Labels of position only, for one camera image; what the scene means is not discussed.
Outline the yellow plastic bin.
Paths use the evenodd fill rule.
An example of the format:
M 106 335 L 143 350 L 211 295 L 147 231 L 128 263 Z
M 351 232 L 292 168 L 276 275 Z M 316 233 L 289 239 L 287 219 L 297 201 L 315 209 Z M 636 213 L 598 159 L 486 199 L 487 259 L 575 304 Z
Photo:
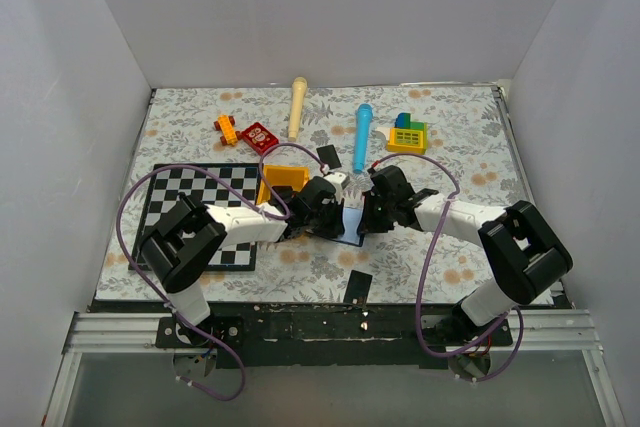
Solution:
M 293 191 L 299 192 L 309 180 L 310 171 L 308 167 L 265 164 L 255 204 L 262 204 L 271 198 L 271 191 L 265 182 L 268 182 L 273 188 L 290 187 Z

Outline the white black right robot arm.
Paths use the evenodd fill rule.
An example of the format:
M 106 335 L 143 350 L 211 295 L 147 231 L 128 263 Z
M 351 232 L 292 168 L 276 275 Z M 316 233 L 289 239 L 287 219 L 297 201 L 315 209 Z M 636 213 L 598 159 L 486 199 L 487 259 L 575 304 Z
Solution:
M 441 233 L 484 249 L 492 278 L 455 304 L 434 327 L 446 340 L 475 344 L 489 325 L 518 305 L 528 305 L 573 267 L 573 259 L 538 209 L 520 200 L 507 207 L 414 190 L 397 166 L 369 169 L 358 232 L 386 233 L 402 226 Z

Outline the blue toy microphone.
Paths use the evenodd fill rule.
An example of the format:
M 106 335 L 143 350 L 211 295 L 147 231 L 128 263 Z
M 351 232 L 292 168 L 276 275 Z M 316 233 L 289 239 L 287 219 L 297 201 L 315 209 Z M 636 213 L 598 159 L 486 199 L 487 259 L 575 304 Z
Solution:
M 353 150 L 353 172 L 363 172 L 369 138 L 370 124 L 373 119 L 373 109 L 369 104 L 361 104 L 356 112 L 356 132 Z

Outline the yellow toy brick car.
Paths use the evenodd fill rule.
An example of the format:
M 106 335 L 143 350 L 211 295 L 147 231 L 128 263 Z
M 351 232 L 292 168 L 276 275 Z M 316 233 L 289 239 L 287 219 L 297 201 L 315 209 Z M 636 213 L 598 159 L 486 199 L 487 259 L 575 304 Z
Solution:
M 235 118 L 229 115 L 220 115 L 214 122 L 214 128 L 220 133 L 220 142 L 224 146 L 235 146 L 240 138 L 240 133 L 235 129 Z

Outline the black VIP card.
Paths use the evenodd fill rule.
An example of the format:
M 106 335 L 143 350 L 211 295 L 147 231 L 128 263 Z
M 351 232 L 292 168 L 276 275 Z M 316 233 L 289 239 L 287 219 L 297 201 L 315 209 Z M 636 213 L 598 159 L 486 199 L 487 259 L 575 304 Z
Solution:
M 364 307 L 367 303 L 372 280 L 373 276 L 371 274 L 352 270 L 346 284 L 343 303 Z

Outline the cream toy microphone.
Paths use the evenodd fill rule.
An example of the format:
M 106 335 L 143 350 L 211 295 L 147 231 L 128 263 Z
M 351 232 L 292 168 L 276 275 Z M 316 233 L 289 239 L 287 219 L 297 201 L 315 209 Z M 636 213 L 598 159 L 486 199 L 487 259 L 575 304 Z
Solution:
M 299 135 L 304 98 L 307 92 L 307 80 L 304 77 L 296 77 L 292 83 L 291 92 L 292 97 L 287 138 L 289 142 L 294 142 Z

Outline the red owl toy block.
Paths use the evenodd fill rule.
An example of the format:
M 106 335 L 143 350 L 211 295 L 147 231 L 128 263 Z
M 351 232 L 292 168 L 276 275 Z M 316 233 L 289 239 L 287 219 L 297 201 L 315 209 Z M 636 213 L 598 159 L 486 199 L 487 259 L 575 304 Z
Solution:
M 259 156 L 279 143 L 279 139 L 259 122 L 254 122 L 244 129 L 241 138 Z

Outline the blue leather card holder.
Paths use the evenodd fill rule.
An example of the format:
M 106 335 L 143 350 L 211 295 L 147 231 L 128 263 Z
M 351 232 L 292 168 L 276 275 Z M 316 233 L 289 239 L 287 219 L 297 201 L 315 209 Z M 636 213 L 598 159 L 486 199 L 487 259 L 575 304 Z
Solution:
M 361 209 L 345 207 L 342 216 L 345 232 L 337 237 L 329 237 L 327 235 L 321 234 L 318 234 L 318 237 L 329 240 L 331 242 L 362 247 L 364 244 L 365 235 L 359 234 L 357 231 L 361 218 Z

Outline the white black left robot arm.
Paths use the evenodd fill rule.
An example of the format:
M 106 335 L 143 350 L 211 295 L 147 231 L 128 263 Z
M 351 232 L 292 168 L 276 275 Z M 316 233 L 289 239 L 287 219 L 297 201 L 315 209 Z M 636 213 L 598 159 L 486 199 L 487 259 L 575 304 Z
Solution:
M 315 176 L 283 204 L 272 199 L 257 206 L 219 207 L 184 196 L 139 243 L 139 253 L 182 316 L 178 334 L 193 347 L 213 333 L 211 310 L 199 284 L 216 252 L 254 242 L 278 243 L 305 232 L 335 238 L 344 233 L 343 193 L 349 176 L 334 171 Z

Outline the black credit card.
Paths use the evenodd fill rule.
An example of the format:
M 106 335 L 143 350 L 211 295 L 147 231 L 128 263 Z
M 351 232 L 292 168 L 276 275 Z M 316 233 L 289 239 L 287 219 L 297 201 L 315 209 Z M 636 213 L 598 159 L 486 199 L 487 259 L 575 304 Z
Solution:
M 332 144 L 318 147 L 316 152 L 320 161 L 330 169 L 339 169 L 341 167 L 341 161 Z

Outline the yellow green toy brick house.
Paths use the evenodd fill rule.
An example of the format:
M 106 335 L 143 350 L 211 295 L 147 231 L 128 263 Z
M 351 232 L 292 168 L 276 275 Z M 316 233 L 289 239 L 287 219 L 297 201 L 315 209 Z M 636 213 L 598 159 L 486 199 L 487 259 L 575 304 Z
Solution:
M 414 121 L 410 113 L 400 113 L 392 127 L 379 126 L 374 133 L 384 139 L 389 152 L 422 155 L 428 147 L 427 124 Z

